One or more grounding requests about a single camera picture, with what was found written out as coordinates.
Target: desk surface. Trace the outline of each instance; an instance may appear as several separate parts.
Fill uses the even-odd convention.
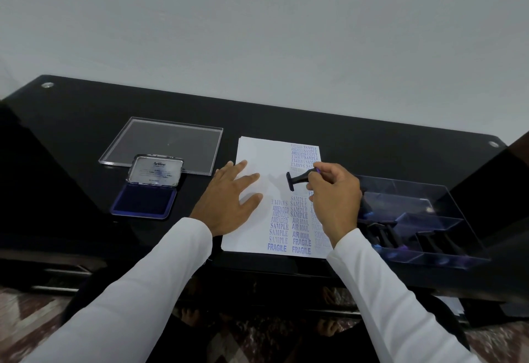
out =
[[[44,88],[45,82],[54,86]],[[505,147],[485,134],[41,76],[2,106],[1,178],[3,188],[13,194],[10,199],[19,200],[3,205],[9,208],[3,216],[15,217],[0,230],[3,248],[139,259],[189,214],[209,177],[183,175],[164,221],[108,213],[127,169],[103,166],[98,159],[132,116],[224,128],[215,168],[235,159],[238,138],[248,136],[318,145],[323,160],[339,162],[359,175],[448,189]],[[24,186],[16,173],[6,171],[15,156],[25,162],[26,171],[33,170]],[[220,239],[215,239],[213,256],[214,267],[332,276],[324,260],[226,253]],[[529,285],[505,275],[491,278],[480,267],[471,272],[399,264],[392,268],[410,286],[529,295]]]

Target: right hand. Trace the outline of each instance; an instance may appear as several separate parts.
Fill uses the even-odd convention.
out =
[[[314,203],[314,212],[334,248],[357,227],[362,199],[360,181],[340,164],[315,162],[314,167],[321,174],[311,172],[308,175],[307,189],[314,191],[309,199]]]

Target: hand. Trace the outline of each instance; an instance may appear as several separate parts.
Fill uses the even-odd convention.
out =
[[[315,162],[314,167],[321,174],[308,174],[307,189],[314,191],[309,199],[314,203],[314,212],[334,248],[340,239],[357,227],[362,199],[360,182],[340,164]]]
[[[226,235],[244,224],[257,208],[263,195],[255,193],[246,202],[239,202],[239,195],[248,186],[259,179],[259,174],[235,177],[248,162],[242,160],[237,165],[231,161],[218,169],[206,191],[189,215],[207,225],[213,236]]]

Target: blue ink pad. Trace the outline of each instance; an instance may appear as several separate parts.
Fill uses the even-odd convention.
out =
[[[127,183],[110,208],[113,215],[162,220],[169,216],[182,173],[181,158],[137,155]]]

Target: left hand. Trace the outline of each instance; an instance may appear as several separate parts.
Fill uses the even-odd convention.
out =
[[[189,215],[207,225],[213,236],[226,235],[244,224],[261,202],[262,193],[255,193],[243,204],[239,195],[259,179],[259,174],[235,177],[246,167],[246,160],[237,165],[231,161],[218,169],[206,191]]]

